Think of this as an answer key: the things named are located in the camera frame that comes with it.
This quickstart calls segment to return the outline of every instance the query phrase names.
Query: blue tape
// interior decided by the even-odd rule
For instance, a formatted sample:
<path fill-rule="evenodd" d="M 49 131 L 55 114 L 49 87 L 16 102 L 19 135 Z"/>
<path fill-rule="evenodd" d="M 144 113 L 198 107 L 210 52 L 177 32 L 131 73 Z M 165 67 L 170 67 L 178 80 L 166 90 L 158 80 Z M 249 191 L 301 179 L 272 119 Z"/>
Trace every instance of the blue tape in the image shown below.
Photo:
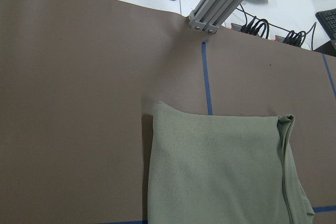
<path fill-rule="evenodd" d="M 313 207 L 314 212 L 333 212 L 336 211 L 336 206 Z"/>
<path fill-rule="evenodd" d="M 126 221 L 126 222 L 109 222 L 109 223 L 100 223 L 100 224 L 148 224 L 148 221 L 137 220 L 137 221 Z"/>
<path fill-rule="evenodd" d="M 208 106 L 208 114 L 213 115 L 213 113 L 212 113 L 212 103 L 211 103 L 211 94 L 210 94 L 209 75 L 208 75 L 208 66 L 207 66 L 207 63 L 206 63 L 206 42 L 202 42 L 202 61 L 203 61 L 203 74 L 204 74 L 204 84 L 205 84 L 206 104 Z"/>
<path fill-rule="evenodd" d="M 330 70 L 329 70 L 327 59 L 326 59 L 326 57 L 325 57 L 324 54 L 322 54 L 322 57 L 323 57 L 325 68 L 327 69 L 327 73 L 328 73 L 331 89 L 332 89 L 332 92 L 334 93 L 334 96 L 335 96 L 335 99 L 336 99 L 336 89 L 335 89 L 335 85 L 334 85 L 334 82 L 333 82 L 332 77 L 331 77 L 331 73 L 330 73 Z"/>

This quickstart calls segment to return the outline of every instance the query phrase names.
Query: green towel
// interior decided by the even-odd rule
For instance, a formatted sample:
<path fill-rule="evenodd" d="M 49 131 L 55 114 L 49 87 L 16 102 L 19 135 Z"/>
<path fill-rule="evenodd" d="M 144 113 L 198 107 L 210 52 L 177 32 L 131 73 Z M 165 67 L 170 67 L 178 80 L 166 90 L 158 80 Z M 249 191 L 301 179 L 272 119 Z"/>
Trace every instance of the green towel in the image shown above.
<path fill-rule="evenodd" d="M 153 111 L 149 224 L 312 223 L 292 115 L 193 115 L 162 102 Z"/>

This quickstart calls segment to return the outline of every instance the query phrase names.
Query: green cloth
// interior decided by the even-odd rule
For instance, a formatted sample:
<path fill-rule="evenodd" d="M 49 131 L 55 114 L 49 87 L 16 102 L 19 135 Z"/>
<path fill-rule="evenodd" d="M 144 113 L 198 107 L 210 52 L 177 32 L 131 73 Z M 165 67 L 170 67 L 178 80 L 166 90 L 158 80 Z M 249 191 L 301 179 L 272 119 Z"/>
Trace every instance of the green cloth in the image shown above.
<path fill-rule="evenodd" d="M 293 122 L 155 104 L 149 224 L 312 223 L 289 145 Z"/>

